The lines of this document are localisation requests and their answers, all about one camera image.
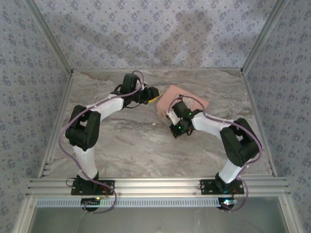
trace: patterned wallpaper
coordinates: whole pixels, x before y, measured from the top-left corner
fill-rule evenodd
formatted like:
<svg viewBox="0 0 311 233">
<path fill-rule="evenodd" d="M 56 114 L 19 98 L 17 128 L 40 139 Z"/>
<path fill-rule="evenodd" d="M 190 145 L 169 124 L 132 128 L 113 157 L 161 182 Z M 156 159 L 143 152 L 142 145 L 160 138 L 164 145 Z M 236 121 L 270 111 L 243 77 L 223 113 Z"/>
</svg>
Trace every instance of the patterned wallpaper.
<svg viewBox="0 0 311 233">
<path fill-rule="evenodd" d="M 0 232 L 36 177 L 67 80 L 28 9 L 0 1 Z"/>
<path fill-rule="evenodd" d="M 246 75 L 280 176 L 311 232 L 311 2 L 284 9 Z"/>
<path fill-rule="evenodd" d="M 241 67 L 276 0 L 37 0 L 74 69 Z"/>
</svg>

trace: wall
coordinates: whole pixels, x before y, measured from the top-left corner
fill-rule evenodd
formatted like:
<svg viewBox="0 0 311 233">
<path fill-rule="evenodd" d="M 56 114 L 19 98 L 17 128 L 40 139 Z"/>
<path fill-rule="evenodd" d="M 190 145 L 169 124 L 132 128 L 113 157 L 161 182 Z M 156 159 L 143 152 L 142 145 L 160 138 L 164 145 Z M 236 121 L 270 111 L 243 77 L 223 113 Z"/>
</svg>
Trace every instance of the wall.
<svg viewBox="0 0 311 233">
<path fill-rule="evenodd" d="M 37 0 L 74 69 L 241 67 L 275 0 Z"/>
<path fill-rule="evenodd" d="M 0 232 L 10 232 L 36 177 L 67 80 L 19 0 L 0 1 Z"/>
<path fill-rule="evenodd" d="M 311 232 L 311 2 L 286 6 L 246 75 L 272 149 L 278 175 Z"/>
</svg>

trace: pink block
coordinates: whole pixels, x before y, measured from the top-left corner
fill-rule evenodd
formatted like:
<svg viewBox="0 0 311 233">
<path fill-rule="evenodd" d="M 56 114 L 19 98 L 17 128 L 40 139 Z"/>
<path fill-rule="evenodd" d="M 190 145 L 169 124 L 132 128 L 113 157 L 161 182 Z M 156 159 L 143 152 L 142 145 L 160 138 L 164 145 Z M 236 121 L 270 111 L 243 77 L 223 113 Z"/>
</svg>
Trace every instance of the pink block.
<svg viewBox="0 0 311 233">
<path fill-rule="evenodd" d="M 197 97 L 194 94 L 191 94 L 190 92 L 185 91 L 175 85 L 171 85 L 169 89 L 165 92 L 165 94 L 161 97 L 161 99 L 158 101 L 158 103 L 156 104 L 157 113 L 165 117 L 166 112 L 170 106 L 170 103 L 172 102 L 173 99 L 175 99 L 179 95 L 191 96 L 191 97 L 196 98 L 198 101 L 200 101 L 204 105 L 205 109 L 209 106 L 209 101 L 206 101 L 200 97 Z M 198 102 L 190 98 L 183 98 L 183 101 L 185 102 L 187 107 L 190 108 L 192 111 L 195 109 L 202 109 L 201 105 Z"/>
</svg>

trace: marble surface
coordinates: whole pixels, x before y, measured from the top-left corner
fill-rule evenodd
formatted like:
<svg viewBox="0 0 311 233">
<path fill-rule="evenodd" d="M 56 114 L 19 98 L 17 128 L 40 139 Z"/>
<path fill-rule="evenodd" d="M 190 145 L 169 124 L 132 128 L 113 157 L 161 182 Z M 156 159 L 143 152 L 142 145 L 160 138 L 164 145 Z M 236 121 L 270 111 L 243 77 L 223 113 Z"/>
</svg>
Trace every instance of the marble surface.
<svg viewBox="0 0 311 233">
<path fill-rule="evenodd" d="M 75 105 L 88 105 L 105 98 L 122 83 L 127 70 L 74 72 L 63 126 Z M 175 84 L 210 101 L 211 115 L 248 120 L 256 135 L 258 127 L 242 77 L 237 70 L 145 70 L 148 84 L 164 93 Z M 101 122 L 95 146 L 96 165 L 101 177 L 191 177 L 214 176 L 225 165 L 227 156 L 222 141 L 201 131 L 175 139 L 170 121 L 157 115 L 156 103 L 123 109 Z M 73 153 L 66 138 L 65 148 Z M 75 177 L 76 164 L 61 152 L 53 153 L 49 178 Z M 244 174 L 271 174 L 266 150 L 260 161 Z"/>
</svg>

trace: enclosure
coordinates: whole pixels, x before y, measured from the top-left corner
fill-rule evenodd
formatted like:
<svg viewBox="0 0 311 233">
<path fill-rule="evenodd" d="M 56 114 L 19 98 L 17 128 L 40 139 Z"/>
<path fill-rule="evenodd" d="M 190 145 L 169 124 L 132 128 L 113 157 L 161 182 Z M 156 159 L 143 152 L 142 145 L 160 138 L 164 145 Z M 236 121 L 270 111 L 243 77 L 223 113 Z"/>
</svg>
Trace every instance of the enclosure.
<svg viewBox="0 0 311 233">
<path fill-rule="evenodd" d="M 116 232 L 311 231 L 311 3 L 0 5 L 0 232 L 101 232 L 102 223 Z M 243 209 L 222 213 L 216 207 L 228 195 L 198 189 L 228 160 L 223 142 L 199 130 L 174 138 L 158 98 L 101 122 L 96 167 L 114 181 L 118 202 L 103 215 L 84 213 L 89 196 L 70 194 L 79 168 L 60 150 L 60 132 L 74 106 L 106 98 L 133 70 L 160 98 L 175 85 L 208 101 L 210 115 L 247 120 L 263 153 L 242 172 L 245 194 L 235 198 L 237 206 L 248 199 Z M 67 138 L 61 142 L 74 154 Z"/>
</svg>

